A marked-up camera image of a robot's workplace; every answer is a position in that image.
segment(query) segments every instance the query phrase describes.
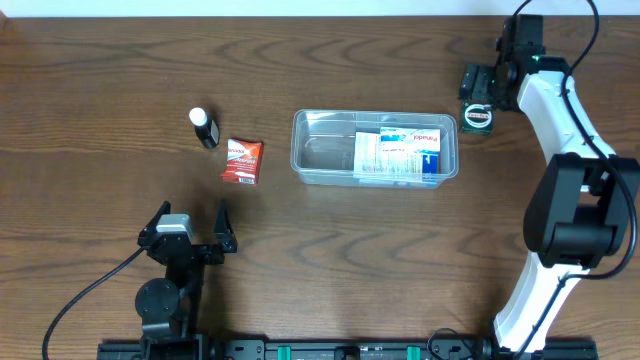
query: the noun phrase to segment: clear plastic container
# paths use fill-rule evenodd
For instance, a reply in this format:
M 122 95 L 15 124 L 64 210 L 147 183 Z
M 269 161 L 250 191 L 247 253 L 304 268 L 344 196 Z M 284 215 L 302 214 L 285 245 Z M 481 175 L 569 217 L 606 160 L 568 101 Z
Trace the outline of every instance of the clear plastic container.
M 354 172 L 356 132 L 381 127 L 439 129 L 437 174 L 398 178 Z M 458 173 L 458 134 L 450 115 L 374 111 L 300 110 L 293 119 L 291 167 L 306 184 L 434 189 Z

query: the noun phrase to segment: wood grain surface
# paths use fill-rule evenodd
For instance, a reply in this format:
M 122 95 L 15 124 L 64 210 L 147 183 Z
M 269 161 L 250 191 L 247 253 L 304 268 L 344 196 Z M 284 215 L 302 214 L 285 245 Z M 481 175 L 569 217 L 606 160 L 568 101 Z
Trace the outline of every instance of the wood grain surface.
M 58 311 L 133 253 L 163 200 L 212 240 L 230 206 L 239 253 L 209 269 L 198 326 L 222 338 L 426 338 L 485 333 L 525 261 L 524 210 L 545 168 L 527 119 L 460 136 L 435 191 L 307 186 L 289 166 L 301 108 L 448 113 L 465 64 L 495 61 L 499 17 L 10 19 L 0 33 L 0 358 L 36 359 Z M 603 18 L 576 75 L 618 153 L 640 157 L 640 18 Z M 576 58 L 592 19 L 549 17 L 548 53 Z M 257 188 L 223 184 L 187 113 L 265 144 Z M 619 257 L 603 262 L 608 269 Z M 163 268 L 140 257 L 82 299 L 54 359 L 137 339 L 134 298 Z M 582 282 L 551 333 L 603 359 L 640 352 L 640 262 Z

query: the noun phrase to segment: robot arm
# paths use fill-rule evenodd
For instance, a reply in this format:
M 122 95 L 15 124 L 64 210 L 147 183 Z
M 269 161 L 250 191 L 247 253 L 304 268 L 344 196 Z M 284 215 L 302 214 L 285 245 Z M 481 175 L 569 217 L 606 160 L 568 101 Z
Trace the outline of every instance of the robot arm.
M 561 278 L 587 274 L 603 256 L 621 245 L 627 226 L 624 199 L 618 184 L 603 169 L 598 156 L 584 142 L 561 96 L 568 65 L 545 55 L 542 17 L 519 15 L 505 21 L 495 66 L 467 66 L 460 87 L 466 102 L 524 112 L 545 155 L 547 170 L 527 208 L 523 224 L 529 249 L 526 264 L 511 298 L 493 320 L 494 347 L 506 353 L 541 351 L 546 334 L 579 279 L 559 290 L 544 321 L 534 326 L 550 304 Z M 572 77 L 568 97 L 594 144 L 607 155 L 633 189 L 638 187 L 635 159 L 615 157 L 582 108 Z M 579 204 L 580 193 L 600 197 L 595 206 Z
M 569 115 L 560 96 L 564 73 L 560 71 L 539 71 L 524 77 L 518 93 L 518 106 L 533 125 L 547 164 L 555 154 L 578 154 L 582 158 L 597 159 L 598 156 L 585 144 L 573 119 Z M 573 77 L 567 80 L 569 100 L 582 126 L 593 136 L 593 142 L 606 155 L 615 155 L 596 132 L 582 108 L 575 92 Z

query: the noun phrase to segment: black cable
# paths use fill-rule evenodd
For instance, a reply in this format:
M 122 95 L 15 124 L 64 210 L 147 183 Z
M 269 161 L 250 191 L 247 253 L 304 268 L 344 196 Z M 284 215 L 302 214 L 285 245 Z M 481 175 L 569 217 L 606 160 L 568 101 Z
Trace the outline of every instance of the black cable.
M 522 7 L 524 7 L 524 5 L 526 5 L 528 2 L 529 0 L 525 1 L 525 3 L 520 6 L 520 8 L 516 11 L 516 13 L 518 13 L 522 9 Z M 620 263 L 615 268 L 613 268 L 608 272 L 605 272 L 602 274 L 569 274 L 558 279 L 558 285 L 556 286 L 556 289 L 553 292 L 553 295 L 549 299 L 549 302 L 545 306 L 544 311 L 540 315 L 540 319 L 538 319 L 538 322 L 533 326 L 531 333 L 529 333 L 529 336 L 524 342 L 524 345 L 520 348 L 518 353 L 514 356 L 515 360 L 520 359 L 520 357 L 524 354 L 525 350 L 533 340 L 533 337 L 538 332 L 538 329 L 540 328 L 540 326 L 542 326 L 542 323 L 544 322 L 547 315 L 549 314 L 549 311 L 551 311 L 551 307 L 553 306 L 553 303 L 558 298 L 560 291 L 565 287 L 568 280 L 570 279 L 585 279 L 585 280 L 610 279 L 616 276 L 617 274 L 619 274 L 620 272 L 622 272 L 622 270 L 624 270 L 624 268 L 629 264 L 629 262 L 633 258 L 633 253 L 635 252 L 635 248 L 636 248 L 638 219 L 636 215 L 635 204 L 633 202 L 633 197 L 631 196 L 631 192 L 629 191 L 629 187 L 627 186 L 627 183 L 622 178 L 622 175 L 620 175 L 618 170 L 613 166 L 609 158 L 593 143 L 592 136 L 589 135 L 589 133 L 587 133 L 587 130 L 584 128 L 584 126 L 582 126 L 582 123 L 580 123 L 580 119 L 578 118 L 578 115 L 576 114 L 575 110 L 573 109 L 573 106 L 571 105 L 571 101 L 569 100 L 569 89 L 567 89 L 567 80 L 569 79 L 569 76 L 573 74 L 573 71 L 578 67 L 578 65 L 584 59 L 584 57 L 587 56 L 587 54 L 589 53 L 589 50 L 591 50 L 591 47 L 593 46 L 593 44 L 596 41 L 596 38 L 598 37 L 598 32 L 600 31 L 600 16 L 598 14 L 598 9 L 596 8 L 596 5 L 594 4 L 593 0 L 587 0 L 587 2 L 589 3 L 589 6 L 591 6 L 591 10 L 593 11 L 593 17 L 594 17 L 593 35 L 591 36 L 591 40 L 589 41 L 589 44 L 584 49 L 582 54 L 580 54 L 578 59 L 573 63 L 573 65 L 571 65 L 571 67 L 569 68 L 569 71 L 567 71 L 564 74 L 564 77 L 562 78 L 562 84 L 561 84 L 561 89 L 562 89 L 561 95 L 562 95 L 562 100 L 564 101 L 564 104 L 567 107 L 567 110 L 571 115 L 573 122 L 578 128 L 578 131 L 580 131 L 580 134 L 582 135 L 585 144 L 587 144 L 591 148 L 591 150 L 593 150 L 593 152 L 596 153 L 596 155 L 598 155 L 598 158 L 601 160 L 601 162 L 605 166 L 607 172 L 611 176 L 613 176 L 615 182 L 620 186 L 620 190 L 622 191 L 622 195 L 624 196 L 625 203 L 627 205 L 627 211 L 629 213 L 629 221 L 631 223 L 629 245 Z
M 109 271 L 103 277 L 96 280 L 93 284 L 89 285 L 86 289 L 82 290 L 78 295 L 76 295 L 76 297 L 74 297 L 71 301 L 69 301 L 69 303 L 64 308 L 62 308 L 62 310 L 60 310 L 60 313 L 58 313 L 56 318 L 53 319 L 53 321 L 51 322 L 51 325 L 49 325 L 49 329 L 47 330 L 47 333 L 45 334 L 44 339 L 42 340 L 42 359 L 43 360 L 49 360 L 49 351 L 48 351 L 49 339 L 51 338 L 51 334 L 53 334 L 53 329 L 56 328 L 56 325 L 58 325 L 58 322 L 60 322 L 60 319 L 62 319 L 64 314 L 66 314 L 67 311 L 69 311 L 69 309 L 71 309 L 71 307 L 78 302 L 78 300 L 82 299 L 83 296 L 87 295 L 89 291 L 95 289 L 96 287 L 98 287 L 98 285 L 109 280 L 110 277 L 118 273 L 118 271 L 122 270 L 125 266 L 129 265 L 143 251 L 144 251 L 143 248 L 138 249 L 136 252 L 133 253 L 133 255 L 129 256 L 127 260 L 123 261 L 122 264 L 118 265 L 115 269 Z
M 513 13 L 513 16 L 518 15 L 520 11 L 524 9 L 524 7 L 527 6 L 530 2 L 531 0 L 526 0 L 525 2 L 523 2 L 522 5 L 520 5 L 520 7 L 516 10 L 516 12 Z
M 433 334 L 431 334 L 431 336 L 429 336 L 429 340 L 427 340 L 427 350 L 431 353 L 431 356 L 433 356 L 434 358 L 438 359 L 438 360 L 444 360 L 443 358 L 441 358 L 438 354 L 436 354 L 433 349 L 431 348 L 431 340 L 438 335 L 438 333 L 442 332 L 442 331 L 449 331 L 451 333 L 453 333 L 454 335 L 458 335 L 458 332 L 451 329 L 451 328 L 440 328 L 438 330 L 436 330 Z M 464 341 L 464 339 L 460 339 L 460 341 L 462 342 L 462 344 L 467 348 L 467 350 L 469 350 L 469 352 L 471 353 L 471 356 L 466 357 L 464 359 L 461 360 L 470 360 L 473 359 L 473 357 L 475 356 L 475 351 L 472 349 L 471 346 L 469 346 L 469 344 L 467 344 L 466 341 Z

